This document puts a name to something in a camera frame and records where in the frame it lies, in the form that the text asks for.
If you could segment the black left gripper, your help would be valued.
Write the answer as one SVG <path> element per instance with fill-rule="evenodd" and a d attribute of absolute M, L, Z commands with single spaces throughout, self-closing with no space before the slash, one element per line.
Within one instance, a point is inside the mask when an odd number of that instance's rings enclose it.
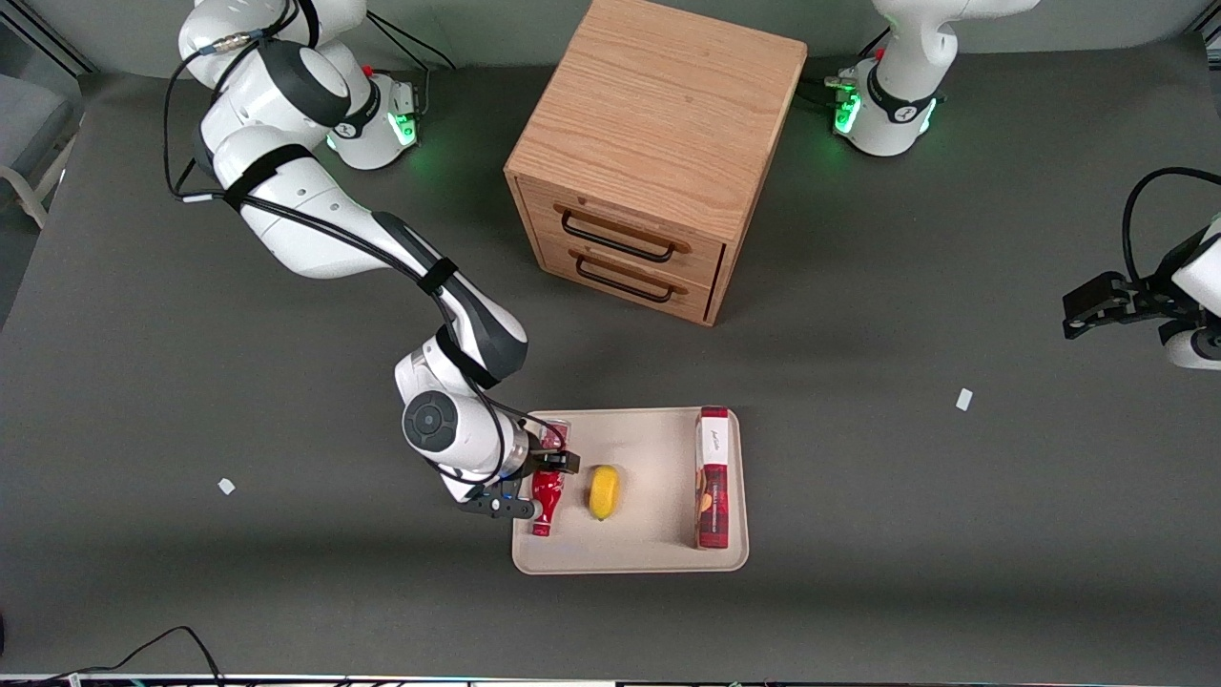
<path fill-rule="evenodd" d="M 1096 275 L 1063 295 L 1063 338 L 1074 340 L 1103 325 L 1126 325 L 1129 318 L 1188 321 L 1188 297 L 1176 286 L 1173 271 L 1151 271 L 1147 277 Z"/>

